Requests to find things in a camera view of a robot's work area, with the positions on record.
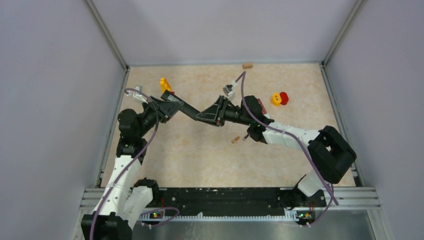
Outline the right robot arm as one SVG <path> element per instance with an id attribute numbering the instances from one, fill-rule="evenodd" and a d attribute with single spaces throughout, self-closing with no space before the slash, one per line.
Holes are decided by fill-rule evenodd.
<path id="1" fill-rule="evenodd" d="M 194 119 L 216 127 L 226 122 L 246 125 L 248 136 L 256 142 L 302 151 L 312 170 L 301 178 L 293 192 L 293 200 L 299 206 L 307 206 L 318 190 L 338 184 L 357 159 L 355 151 L 333 126 L 316 130 L 278 123 L 263 114 L 263 106 L 253 95 L 245 96 L 240 106 L 220 96 L 207 109 L 197 111 Z"/>

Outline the black remote control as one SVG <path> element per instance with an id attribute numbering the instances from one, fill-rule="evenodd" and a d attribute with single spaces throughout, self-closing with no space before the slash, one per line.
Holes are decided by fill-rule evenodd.
<path id="1" fill-rule="evenodd" d="M 183 112 L 185 115 L 193 119 L 194 121 L 198 121 L 201 123 L 207 124 L 206 121 L 200 120 L 197 115 L 200 113 L 199 110 L 188 104 L 186 101 L 181 99 L 180 97 L 176 96 L 171 91 L 165 90 L 165 92 L 161 95 L 161 99 L 165 101 L 171 101 L 171 102 L 182 102 L 182 106 L 180 107 L 180 111 Z"/>

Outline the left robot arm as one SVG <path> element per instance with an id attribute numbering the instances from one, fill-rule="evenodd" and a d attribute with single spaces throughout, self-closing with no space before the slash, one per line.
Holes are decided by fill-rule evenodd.
<path id="1" fill-rule="evenodd" d="M 147 148 L 153 141 L 144 138 L 150 130 L 157 131 L 183 106 L 182 101 L 163 101 L 152 97 L 143 103 L 143 112 L 127 108 L 118 114 L 120 138 L 109 181 L 102 197 L 91 214 L 82 217 L 80 226 L 86 240 L 130 240 L 133 229 L 149 206 L 160 202 L 160 193 L 153 187 L 155 181 L 141 186 L 132 182 L 140 170 Z"/>

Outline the white remote control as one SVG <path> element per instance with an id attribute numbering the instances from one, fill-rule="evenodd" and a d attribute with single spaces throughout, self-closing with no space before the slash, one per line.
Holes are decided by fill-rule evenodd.
<path id="1" fill-rule="evenodd" d="M 262 114 L 263 114 L 264 116 L 267 116 L 267 115 L 268 115 L 268 111 L 266 110 L 266 108 L 265 108 L 265 106 L 264 106 L 263 102 L 261 101 L 261 99 L 260 99 L 260 98 L 258 98 L 258 99 L 257 99 L 257 101 L 258 101 L 259 105 L 261 106 L 261 112 L 262 112 Z"/>

